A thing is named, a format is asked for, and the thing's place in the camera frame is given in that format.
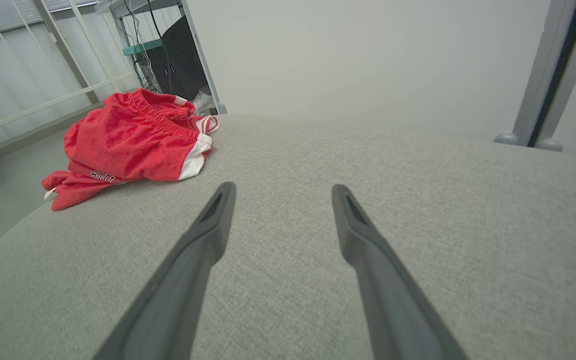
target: gray floor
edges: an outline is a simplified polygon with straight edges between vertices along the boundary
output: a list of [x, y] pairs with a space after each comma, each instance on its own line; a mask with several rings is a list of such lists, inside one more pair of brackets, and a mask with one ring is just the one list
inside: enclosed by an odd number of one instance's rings
[[0, 237], [44, 204], [41, 181], [53, 171], [66, 170], [64, 132], [0, 159]]

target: black gap strip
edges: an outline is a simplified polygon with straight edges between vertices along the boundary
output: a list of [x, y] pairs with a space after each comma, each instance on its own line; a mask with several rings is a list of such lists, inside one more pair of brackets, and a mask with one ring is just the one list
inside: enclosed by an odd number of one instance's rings
[[537, 143], [537, 138], [539, 138], [539, 134], [542, 132], [542, 128], [544, 127], [544, 121], [546, 121], [546, 116], [548, 116], [548, 112], [551, 109], [551, 105], [553, 105], [553, 100], [555, 99], [555, 95], [557, 95], [557, 89], [560, 88], [560, 83], [562, 82], [562, 78], [564, 76], [564, 72], [566, 71], [566, 67], [569, 64], [572, 51], [575, 48], [575, 44], [576, 44], [576, 7], [574, 8], [574, 13], [572, 15], [572, 20], [570, 21], [570, 26], [568, 27], [566, 40], [564, 41], [563, 48], [561, 49], [561, 53], [559, 54], [557, 67], [555, 68], [555, 73], [552, 76], [550, 86], [548, 87], [548, 92], [546, 93], [546, 98], [544, 99], [543, 105], [541, 106], [539, 117], [537, 117], [537, 123], [535, 123], [534, 129], [532, 130], [532, 134], [530, 135], [530, 141], [528, 142], [528, 146], [530, 148], [535, 147], [535, 143]]

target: teal shelf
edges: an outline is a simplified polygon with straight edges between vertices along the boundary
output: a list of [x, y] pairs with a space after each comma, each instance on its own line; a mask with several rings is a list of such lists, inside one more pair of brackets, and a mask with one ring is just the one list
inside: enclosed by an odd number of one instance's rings
[[158, 48], [160, 46], [162, 46], [162, 39], [158, 38], [158, 39], [154, 39], [153, 41], [148, 41], [148, 42], [142, 43], [140, 45], [126, 47], [123, 50], [123, 54], [126, 56], [135, 55], [135, 54], [143, 53], [144, 50], [148, 51], [148, 50], [151, 50], [154, 48]]

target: horizontal white rail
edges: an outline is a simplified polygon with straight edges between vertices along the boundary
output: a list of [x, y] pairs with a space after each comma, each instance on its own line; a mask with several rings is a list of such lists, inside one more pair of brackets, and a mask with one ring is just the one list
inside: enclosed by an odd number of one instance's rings
[[113, 79], [99, 82], [99, 83], [97, 83], [97, 84], [88, 86], [87, 88], [78, 89], [77, 91], [73, 91], [73, 92], [69, 93], [68, 95], [60, 96], [60, 97], [55, 98], [55, 99], [53, 99], [53, 100], [50, 100], [50, 101], [48, 101], [48, 102], [44, 102], [44, 103], [41, 104], [41, 105], [37, 105], [37, 106], [35, 106], [35, 107], [31, 107], [30, 109], [27, 109], [27, 110], [18, 112], [18, 113], [16, 113], [16, 114], [12, 115], [12, 116], [3, 118], [3, 119], [0, 120], [0, 126], [6, 125], [7, 123], [11, 123], [11, 122], [13, 122], [13, 121], [15, 121], [15, 120], [17, 120], [17, 119], [21, 119], [21, 118], [23, 118], [23, 117], [25, 117], [25, 116], [29, 116], [30, 114], [34, 114], [34, 113], [36, 113], [36, 112], [38, 112], [38, 111], [41, 111], [41, 110], [43, 110], [43, 109], [52, 107], [52, 106], [55, 105], [55, 104], [59, 104], [59, 103], [62, 103], [62, 102], [64, 102], [64, 101], [66, 101], [66, 100], [70, 100], [70, 99], [75, 98], [75, 97], [77, 97], [77, 96], [86, 94], [87, 92], [94, 91], [94, 90], [99, 89], [99, 88], [103, 88], [103, 87], [105, 87], [105, 86], [107, 86], [107, 85], [112, 85], [112, 84], [114, 84], [114, 83], [116, 83], [116, 82], [119, 82], [119, 81], [121, 81], [121, 80], [124, 80], [124, 79], [128, 79], [128, 78], [130, 78], [130, 77], [133, 77], [134, 75], [135, 75], [135, 74], [132, 73], [132, 72], [127, 72], [127, 73], [124, 73], [124, 75], [119, 75], [119, 76], [117, 76], [117, 77], [115, 77], [115, 78], [113, 78]]

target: gray cushion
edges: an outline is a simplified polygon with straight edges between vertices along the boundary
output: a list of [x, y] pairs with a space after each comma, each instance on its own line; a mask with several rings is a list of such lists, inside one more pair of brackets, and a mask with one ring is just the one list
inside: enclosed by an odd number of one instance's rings
[[369, 358], [331, 187], [350, 187], [476, 359], [576, 359], [576, 157], [224, 115], [199, 176], [47, 203], [0, 240], [0, 358], [89, 359], [179, 235], [237, 184], [194, 358]]

